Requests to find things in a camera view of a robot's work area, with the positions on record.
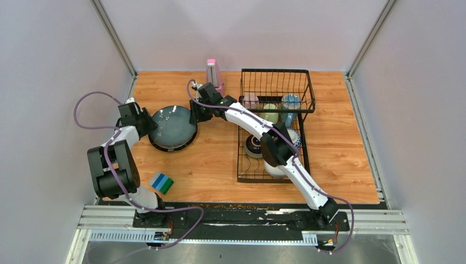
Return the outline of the white patterned bowl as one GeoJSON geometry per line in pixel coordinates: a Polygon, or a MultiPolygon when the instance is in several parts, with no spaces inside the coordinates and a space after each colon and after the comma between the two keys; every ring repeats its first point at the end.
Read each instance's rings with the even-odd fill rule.
{"type": "Polygon", "coordinates": [[[287,177],[287,175],[283,171],[281,171],[278,167],[273,167],[266,161],[264,161],[264,169],[273,178],[283,179],[287,177]]]}

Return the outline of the black gold patterned bowl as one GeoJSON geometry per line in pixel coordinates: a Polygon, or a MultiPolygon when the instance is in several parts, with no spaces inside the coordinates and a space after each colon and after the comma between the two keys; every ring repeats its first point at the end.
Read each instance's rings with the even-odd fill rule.
{"type": "Polygon", "coordinates": [[[246,155],[248,157],[254,158],[254,159],[262,159],[263,158],[260,141],[256,137],[254,137],[253,135],[250,135],[246,139],[245,145],[244,145],[243,148],[244,148],[245,153],[246,153],[246,155]]]}

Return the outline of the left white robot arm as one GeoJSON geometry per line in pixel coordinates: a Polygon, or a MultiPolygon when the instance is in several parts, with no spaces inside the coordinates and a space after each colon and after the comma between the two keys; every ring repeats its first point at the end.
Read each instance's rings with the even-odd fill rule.
{"type": "Polygon", "coordinates": [[[142,186],[131,148],[157,128],[146,108],[136,102],[119,107],[120,118],[107,142],[87,151],[94,191],[100,198],[124,201],[155,227],[168,221],[160,196],[142,186]]]}

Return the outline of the pink metronome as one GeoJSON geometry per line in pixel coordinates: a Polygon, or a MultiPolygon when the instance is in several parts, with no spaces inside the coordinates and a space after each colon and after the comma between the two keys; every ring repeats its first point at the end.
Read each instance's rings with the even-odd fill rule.
{"type": "Polygon", "coordinates": [[[215,59],[207,60],[206,67],[206,82],[211,83],[215,89],[224,96],[224,82],[221,77],[221,71],[219,65],[215,59]]]}

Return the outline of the dark blue floral plate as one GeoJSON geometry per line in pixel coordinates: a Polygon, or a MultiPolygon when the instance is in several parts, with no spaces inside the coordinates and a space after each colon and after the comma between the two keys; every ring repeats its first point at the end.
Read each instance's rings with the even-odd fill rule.
{"type": "Polygon", "coordinates": [[[157,128],[148,134],[156,149],[175,152],[184,149],[197,135],[197,123],[191,121],[191,110],[184,106],[167,106],[152,116],[157,128]]]}

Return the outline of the green handled cream mug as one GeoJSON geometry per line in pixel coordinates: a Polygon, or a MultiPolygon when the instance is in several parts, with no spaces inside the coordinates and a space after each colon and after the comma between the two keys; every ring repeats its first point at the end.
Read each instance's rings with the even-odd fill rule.
{"type": "Polygon", "coordinates": [[[265,104],[263,106],[263,110],[273,110],[272,112],[262,112],[260,113],[260,117],[264,120],[267,120],[269,122],[272,122],[272,123],[277,123],[279,121],[279,113],[276,112],[277,110],[277,106],[272,104],[272,103],[268,103],[268,104],[265,104]]]}

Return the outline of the red patterned bowl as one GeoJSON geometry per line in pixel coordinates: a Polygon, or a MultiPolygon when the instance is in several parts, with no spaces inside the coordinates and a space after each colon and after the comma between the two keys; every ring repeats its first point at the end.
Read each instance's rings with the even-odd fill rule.
{"type": "Polygon", "coordinates": [[[290,136],[291,142],[293,143],[295,148],[300,148],[301,146],[301,136],[299,132],[292,128],[287,128],[288,134],[290,136]]]}

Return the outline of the black wire dish rack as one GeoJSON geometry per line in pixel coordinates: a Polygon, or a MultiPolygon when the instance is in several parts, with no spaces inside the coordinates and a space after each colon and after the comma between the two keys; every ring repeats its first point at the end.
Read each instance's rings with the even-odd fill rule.
{"type": "MultiPolygon", "coordinates": [[[[292,129],[299,132],[301,146],[299,148],[300,161],[307,171],[310,170],[309,155],[307,151],[304,121],[307,115],[315,111],[315,96],[310,81],[309,71],[304,69],[242,69],[241,90],[239,101],[243,103],[244,95],[254,93],[259,98],[259,108],[251,112],[260,116],[263,106],[272,103],[277,106],[276,112],[286,112],[281,109],[281,99],[287,94],[295,94],[301,100],[301,109],[296,110],[297,117],[291,124],[292,129]]],[[[271,177],[264,169],[263,159],[254,159],[246,155],[244,145],[250,133],[242,128],[238,130],[237,155],[237,181],[240,183],[290,183],[289,178],[276,179],[271,177]]]]}

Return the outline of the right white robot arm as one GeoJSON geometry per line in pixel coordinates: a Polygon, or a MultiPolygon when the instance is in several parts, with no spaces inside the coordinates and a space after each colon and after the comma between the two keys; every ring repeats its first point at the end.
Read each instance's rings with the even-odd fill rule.
{"type": "Polygon", "coordinates": [[[316,211],[315,225],[326,230],[335,224],[338,205],[307,172],[299,159],[299,150],[292,143],[284,125],[259,117],[231,96],[222,96],[209,82],[198,84],[195,80],[189,80],[186,90],[196,92],[196,96],[190,97],[196,122],[219,117],[253,135],[260,142],[260,150],[266,163],[285,173],[303,195],[308,207],[316,211]]]}

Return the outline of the pink mug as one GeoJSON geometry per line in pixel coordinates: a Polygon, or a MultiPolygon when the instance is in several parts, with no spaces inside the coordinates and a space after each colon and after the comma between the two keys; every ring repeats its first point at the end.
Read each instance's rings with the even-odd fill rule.
{"type": "Polygon", "coordinates": [[[249,109],[250,111],[259,108],[259,98],[254,93],[248,93],[243,97],[242,105],[244,108],[249,109]]]}

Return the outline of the blue mug yellow inside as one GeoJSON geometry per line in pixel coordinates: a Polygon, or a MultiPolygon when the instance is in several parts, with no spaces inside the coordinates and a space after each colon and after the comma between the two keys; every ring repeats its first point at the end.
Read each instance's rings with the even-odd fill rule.
{"type": "Polygon", "coordinates": [[[280,114],[280,119],[287,128],[290,128],[297,117],[296,110],[301,109],[300,98],[292,93],[283,96],[281,99],[281,109],[286,110],[286,112],[280,114]]]}

